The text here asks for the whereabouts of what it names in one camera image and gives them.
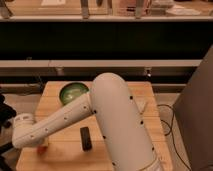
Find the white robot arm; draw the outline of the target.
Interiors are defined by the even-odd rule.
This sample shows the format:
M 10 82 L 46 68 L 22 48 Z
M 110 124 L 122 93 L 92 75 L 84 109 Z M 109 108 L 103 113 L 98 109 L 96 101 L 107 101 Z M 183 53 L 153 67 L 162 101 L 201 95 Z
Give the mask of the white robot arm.
M 35 147 L 44 138 L 95 116 L 114 171 L 164 171 L 134 96 L 124 79 L 102 73 L 90 90 L 37 122 L 30 113 L 15 117 L 12 145 Z

